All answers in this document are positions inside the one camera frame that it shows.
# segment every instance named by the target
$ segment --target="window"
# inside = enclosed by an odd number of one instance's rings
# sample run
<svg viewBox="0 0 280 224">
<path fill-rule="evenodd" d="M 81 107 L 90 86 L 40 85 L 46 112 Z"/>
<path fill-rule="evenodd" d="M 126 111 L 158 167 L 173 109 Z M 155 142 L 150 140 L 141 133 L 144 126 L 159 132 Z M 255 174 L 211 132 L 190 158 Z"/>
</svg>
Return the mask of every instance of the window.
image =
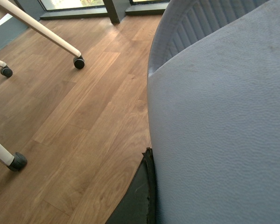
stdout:
<svg viewBox="0 0 280 224">
<path fill-rule="evenodd" d="M 130 0 L 131 5 L 169 2 L 170 0 Z"/>
<path fill-rule="evenodd" d="M 100 7 L 103 0 L 40 0 L 47 11 L 59 11 L 63 9 L 76 9 L 84 7 Z"/>
</svg>

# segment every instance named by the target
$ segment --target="gray chair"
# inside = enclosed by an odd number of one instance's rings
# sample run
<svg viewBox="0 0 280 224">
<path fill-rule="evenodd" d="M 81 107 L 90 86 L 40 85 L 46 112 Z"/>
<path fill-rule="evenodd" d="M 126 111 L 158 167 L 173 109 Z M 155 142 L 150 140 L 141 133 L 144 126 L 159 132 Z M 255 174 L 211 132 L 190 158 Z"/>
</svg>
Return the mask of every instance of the gray chair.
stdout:
<svg viewBox="0 0 280 224">
<path fill-rule="evenodd" d="M 171 0 L 149 58 L 157 222 L 280 224 L 280 0 L 193 44 L 185 15 L 218 10 L 197 2 Z"/>
</svg>

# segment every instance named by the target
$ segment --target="gray fabric upholstery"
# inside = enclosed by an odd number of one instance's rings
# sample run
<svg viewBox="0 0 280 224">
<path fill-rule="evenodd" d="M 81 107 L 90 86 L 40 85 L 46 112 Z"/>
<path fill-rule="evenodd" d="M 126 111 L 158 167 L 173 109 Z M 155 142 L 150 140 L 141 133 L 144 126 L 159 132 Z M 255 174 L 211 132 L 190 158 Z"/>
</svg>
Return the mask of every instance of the gray fabric upholstery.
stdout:
<svg viewBox="0 0 280 224">
<path fill-rule="evenodd" d="M 267 0 L 171 0 L 155 34 L 148 71 Z"/>
<path fill-rule="evenodd" d="M 280 0 L 178 53 L 147 89 L 158 223 L 280 224 Z"/>
</svg>

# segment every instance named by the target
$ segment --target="chair leg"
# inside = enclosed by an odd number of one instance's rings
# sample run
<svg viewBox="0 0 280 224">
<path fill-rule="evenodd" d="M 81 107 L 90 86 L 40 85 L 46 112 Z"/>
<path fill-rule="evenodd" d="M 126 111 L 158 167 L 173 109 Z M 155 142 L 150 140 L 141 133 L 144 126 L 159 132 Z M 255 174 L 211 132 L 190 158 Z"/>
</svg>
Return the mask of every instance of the chair leg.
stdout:
<svg viewBox="0 0 280 224">
<path fill-rule="evenodd" d="M 1 144 L 0 161 L 12 171 L 19 171 L 27 164 L 27 159 L 22 154 L 15 153 L 11 155 Z"/>
<path fill-rule="evenodd" d="M 0 61 L 0 73 L 7 78 L 11 77 L 13 75 L 13 71 L 6 65 L 5 62 Z"/>
<path fill-rule="evenodd" d="M 78 69 L 82 69 L 84 67 L 84 59 L 82 58 L 81 52 L 63 40 L 61 37 L 53 33 L 51 30 L 46 28 L 44 25 L 40 24 L 38 21 L 33 19 L 27 13 L 20 10 L 13 3 L 8 0 L 0 0 L 0 7 L 11 14 L 13 17 L 17 18 L 21 22 L 25 23 L 27 26 L 34 29 L 39 34 L 43 35 L 53 43 L 57 44 L 62 49 L 68 51 L 70 54 L 75 56 L 74 65 Z"/>
</svg>

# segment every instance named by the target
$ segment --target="caster wheel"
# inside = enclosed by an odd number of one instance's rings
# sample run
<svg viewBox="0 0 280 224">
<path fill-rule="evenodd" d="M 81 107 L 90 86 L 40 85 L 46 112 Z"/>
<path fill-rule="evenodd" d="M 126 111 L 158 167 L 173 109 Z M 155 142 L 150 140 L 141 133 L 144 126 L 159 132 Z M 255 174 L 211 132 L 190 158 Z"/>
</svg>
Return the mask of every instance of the caster wheel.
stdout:
<svg viewBox="0 0 280 224">
<path fill-rule="evenodd" d="M 20 171 L 27 164 L 27 159 L 21 153 L 14 154 L 14 161 L 8 166 L 8 168 L 14 172 Z"/>
<path fill-rule="evenodd" d="M 8 66 L 5 66 L 4 68 L 0 69 L 0 73 L 7 78 L 13 75 L 13 71 Z"/>
<path fill-rule="evenodd" d="M 82 56 L 74 58 L 74 65 L 77 69 L 82 69 L 85 66 L 85 61 Z"/>
</svg>

